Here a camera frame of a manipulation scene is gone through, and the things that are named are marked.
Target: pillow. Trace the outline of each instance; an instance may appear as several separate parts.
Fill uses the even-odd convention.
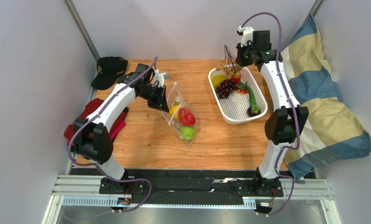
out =
[[[286,78],[309,116],[300,136],[300,149],[288,150],[285,163],[298,181],[312,167],[338,160],[366,157],[371,139],[354,114],[341,103],[332,68],[324,60],[321,35],[312,15],[282,51]]]

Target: red towel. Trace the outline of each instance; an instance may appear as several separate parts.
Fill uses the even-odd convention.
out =
[[[89,116],[91,113],[93,113],[98,107],[100,107],[102,105],[104,101],[99,99],[99,98],[96,98],[92,101],[90,101],[87,105],[86,105],[86,108],[84,109],[84,111],[80,114],[80,118],[82,119],[86,119],[87,116]],[[111,137],[111,140],[113,140],[116,135],[119,133],[119,131],[126,125],[126,123],[124,122],[124,119],[127,115],[127,112],[128,112],[128,108],[126,108],[119,116],[118,118],[115,120],[115,122],[113,123],[112,125],[112,128],[109,132],[109,136]],[[65,130],[64,132],[64,137],[68,140],[68,142],[70,141],[70,139],[73,137],[73,125],[68,125],[67,129]]]

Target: white bracket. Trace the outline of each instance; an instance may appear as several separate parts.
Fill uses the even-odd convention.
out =
[[[241,27],[239,26],[238,27],[238,32],[239,33],[243,33],[242,35],[242,41],[240,42],[240,46],[241,47],[244,47],[244,46],[247,46],[248,45],[248,41],[252,41],[253,40],[253,32],[254,32],[254,29],[251,28],[251,27]]]

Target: green apple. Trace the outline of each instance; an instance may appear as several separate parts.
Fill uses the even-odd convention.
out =
[[[182,139],[189,141],[195,136],[195,128],[193,126],[181,126],[180,132],[183,135]]]

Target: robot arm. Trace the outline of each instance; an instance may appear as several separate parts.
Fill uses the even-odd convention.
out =
[[[300,106],[285,78],[283,80],[284,85],[282,84],[277,72],[277,51],[271,49],[270,31],[254,31],[251,27],[239,27],[238,34],[242,36],[242,41],[237,45],[238,56],[236,62],[240,66],[255,64],[266,80],[273,99],[274,113],[267,120],[265,126],[266,136],[269,139],[267,151],[261,165],[258,167],[258,174],[254,178],[255,192],[264,195],[279,184],[275,165],[278,164],[280,167],[287,151],[283,147],[290,146],[296,139],[294,117],[297,116],[298,118],[301,133],[307,121],[308,109]],[[285,72],[280,55],[279,59],[280,71],[284,76]],[[297,114],[293,114],[285,90],[287,90]]]
[[[169,112],[166,102],[166,86],[164,85],[165,79],[169,77],[168,73],[149,70],[143,78],[117,94],[118,90],[140,76],[147,68],[147,65],[138,64],[135,72],[122,75],[107,100],[98,109],[86,119],[78,118],[74,122],[74,131],[76,132],[89,119],[98,115],[75,138],[74,149],[79,155],[94,162],[107,175],[117,180],[121,180],[126,172],[112,155],[113,143],[109,132],[117,117],[136,97],[146,99],[150,108]]]

